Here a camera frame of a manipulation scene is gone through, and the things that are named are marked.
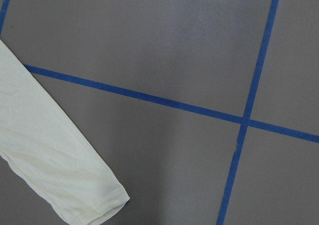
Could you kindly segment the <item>beige long-sleeve printed shirt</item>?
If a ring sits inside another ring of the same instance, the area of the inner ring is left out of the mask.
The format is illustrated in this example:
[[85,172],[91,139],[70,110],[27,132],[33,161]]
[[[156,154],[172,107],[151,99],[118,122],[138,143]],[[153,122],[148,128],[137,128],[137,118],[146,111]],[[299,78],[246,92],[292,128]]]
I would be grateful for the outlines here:
[[89,141],[5,44],[0,46],[0,154],[70,225],[100,225],[130,199]]

